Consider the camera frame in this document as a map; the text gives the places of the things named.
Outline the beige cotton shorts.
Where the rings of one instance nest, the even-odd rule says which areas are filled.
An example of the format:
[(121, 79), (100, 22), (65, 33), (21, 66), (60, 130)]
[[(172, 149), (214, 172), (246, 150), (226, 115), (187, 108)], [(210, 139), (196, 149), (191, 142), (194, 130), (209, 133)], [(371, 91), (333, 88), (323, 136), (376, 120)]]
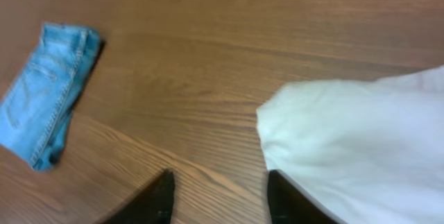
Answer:
[(338, 222), (443, 222), (442, 67), (286, 84), (257, 131), (267, 169)]

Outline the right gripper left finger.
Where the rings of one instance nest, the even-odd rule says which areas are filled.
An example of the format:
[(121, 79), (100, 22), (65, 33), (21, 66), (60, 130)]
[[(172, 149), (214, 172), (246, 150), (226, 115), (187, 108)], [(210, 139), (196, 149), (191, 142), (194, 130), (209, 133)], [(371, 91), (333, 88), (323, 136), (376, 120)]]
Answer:
[(170, 224), (175, 200), (175, 175), (164, 170), (102, 224)]

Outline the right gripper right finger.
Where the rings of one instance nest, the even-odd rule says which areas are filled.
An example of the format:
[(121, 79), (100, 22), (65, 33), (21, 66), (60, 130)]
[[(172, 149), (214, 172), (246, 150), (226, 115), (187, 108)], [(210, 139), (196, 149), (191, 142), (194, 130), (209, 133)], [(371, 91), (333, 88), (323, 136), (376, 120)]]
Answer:
[(294, 186), (278, 170), (268, 172), (267, 203), (272, 224), (339, 224), (335, 215)]

